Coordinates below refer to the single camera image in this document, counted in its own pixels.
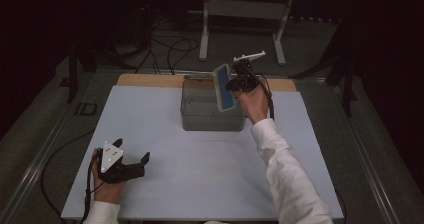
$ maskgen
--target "forearm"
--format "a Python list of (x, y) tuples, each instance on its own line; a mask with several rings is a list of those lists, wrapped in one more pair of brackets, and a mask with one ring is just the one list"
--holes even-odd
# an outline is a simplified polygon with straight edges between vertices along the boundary
[(262, 120), (252, 127), (251, 132), (267, 166), (266, 177), (279, 222), (332, 223), (327, 205), (274, 122)]
[(118, 224), (120, 205), (94, 201), (84, 224)]

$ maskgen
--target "plastic box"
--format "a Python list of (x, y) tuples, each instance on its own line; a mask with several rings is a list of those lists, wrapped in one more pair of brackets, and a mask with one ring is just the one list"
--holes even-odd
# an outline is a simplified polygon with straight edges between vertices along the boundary
[(220, 112), (212, 76), (187, 79), (183, 82), (181, 119), (186, 131), (241, 131), (246, 116), (237, 103), (236, 108)]

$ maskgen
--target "person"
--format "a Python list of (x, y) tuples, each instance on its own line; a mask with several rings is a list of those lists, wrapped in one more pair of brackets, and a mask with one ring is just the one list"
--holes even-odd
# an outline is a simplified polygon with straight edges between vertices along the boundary
[[(268, 118), (268, 101), (261, 86), (248, 93), (236, 91), (233, 94), (252, 122), (250, 131), (257, 144), (258, 153), (266, 164), (266, 178), (278, 222), (332, 223), (327, 204), (294, 157), (291, 146), (279, 133), (274, 121)], [(95, 168), (96, 165), (93, 166), (93, 176), (97, 186), (101, 181), (97, 178)], [(118, 203), (124, 185), (105, 183), (96, 190), (94, 204), (84, 223), (117, 223)]]

